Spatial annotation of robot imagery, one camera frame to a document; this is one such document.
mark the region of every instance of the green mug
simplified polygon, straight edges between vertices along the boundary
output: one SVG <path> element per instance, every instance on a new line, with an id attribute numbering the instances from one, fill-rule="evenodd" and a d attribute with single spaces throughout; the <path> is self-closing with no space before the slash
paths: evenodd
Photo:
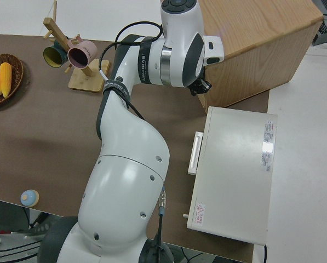
<path id="1" fill-rule="evenodd" d="M 51 47 L 44 49 L 43 56 L 46 63 L 51 67 L 61 67 L 68 61 L 67 52 L 57 40 Z"/>

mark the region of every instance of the white box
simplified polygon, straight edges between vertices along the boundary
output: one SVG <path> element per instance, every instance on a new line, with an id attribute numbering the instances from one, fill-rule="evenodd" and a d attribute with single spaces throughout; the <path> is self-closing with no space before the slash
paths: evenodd
<path id="1" fill-rule="evenodd" d="M 209 107 L 187 227 L 266 244 L 277 116 Z"/>

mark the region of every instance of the mug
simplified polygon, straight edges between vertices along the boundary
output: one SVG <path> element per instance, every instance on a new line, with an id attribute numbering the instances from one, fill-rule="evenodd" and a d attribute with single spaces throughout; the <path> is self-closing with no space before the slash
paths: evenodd
<path id="1" fill-rule="evenodd" d="M 57 40 L 51 47 L 44 49 L 43 56 L 46 63 L 51 67 L 61 67 L 68 60 L 67 52 Z"/>
<path id="2" fill-rule="evenodd" d="M 82 40 L 80 36 L 77 36 L 76 40 L 78 44 L 73 44 L 72 39 L 68 40 L 67 44 L 70 49 L 67 56 L 74 67 L 83 69 L 96 57 L 97 47 L 92 41 Z"/>

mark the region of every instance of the warning label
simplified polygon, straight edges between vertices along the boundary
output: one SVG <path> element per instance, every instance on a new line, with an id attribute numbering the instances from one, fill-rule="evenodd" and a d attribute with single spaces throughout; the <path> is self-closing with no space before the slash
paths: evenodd
<path id="1" fill-rule="evenodd" d="M 274 132 L 275 126 L 272 121 L 268 121 L 264 127 L 263 147 L 262 147 L 262 168 L 265 171 L 272 171 L 273 151 L 274 151 Z"/>
<path id="2" fill-rule="evenodd" d="M 206 205 L 196 204 L 195 215 L 194 215 L 194 218 L 193 218 L 194 225 L 202 226 L 205 210 L 206 210 Z"/>

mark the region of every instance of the pink mug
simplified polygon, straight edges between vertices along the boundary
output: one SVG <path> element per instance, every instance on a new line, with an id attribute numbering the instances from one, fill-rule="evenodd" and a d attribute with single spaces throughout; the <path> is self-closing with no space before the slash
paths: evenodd
<path id="1" fill-rule="evenodd" d="M 67 56 L 70 63 L 76 68 L 85 68 L 97 55 L 96 45 L 89 40 L 82 40 L 77 36 L 78 44 L 73 44 L 72 39 L 69 39 L 67 44 L 70 47 Z"/>

